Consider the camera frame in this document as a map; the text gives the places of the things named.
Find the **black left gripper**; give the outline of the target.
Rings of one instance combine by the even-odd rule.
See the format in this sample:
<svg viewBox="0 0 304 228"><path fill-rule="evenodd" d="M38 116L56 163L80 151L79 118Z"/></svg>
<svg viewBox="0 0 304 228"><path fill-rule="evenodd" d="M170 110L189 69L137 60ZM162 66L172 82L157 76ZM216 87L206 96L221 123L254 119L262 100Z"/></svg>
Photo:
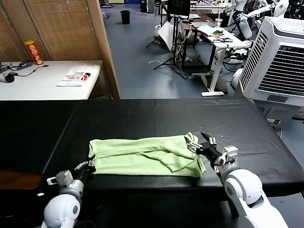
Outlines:
<svg viewBox="0 0 304 228"><path fill-rule="evenodd" d="M75 167L75 175L73 179L86 182L89 176L95 172L95 162L94 159L81 162Z"/></svg>

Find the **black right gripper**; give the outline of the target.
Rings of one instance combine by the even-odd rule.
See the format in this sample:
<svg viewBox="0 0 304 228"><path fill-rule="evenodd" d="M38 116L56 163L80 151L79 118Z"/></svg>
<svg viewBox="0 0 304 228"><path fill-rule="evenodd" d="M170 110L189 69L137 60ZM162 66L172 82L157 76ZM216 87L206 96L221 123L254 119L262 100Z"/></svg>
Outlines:
<svg viewBox="0 0 304 228"><path fill-rule="evenodd" d="M205 156L211 165L223 165L225 163L225 157L216 149L215 145L217 145L217 142L215 137L203 132L201 132L201 135L207 142L198 144L185 137L188 150Z"/></svg>

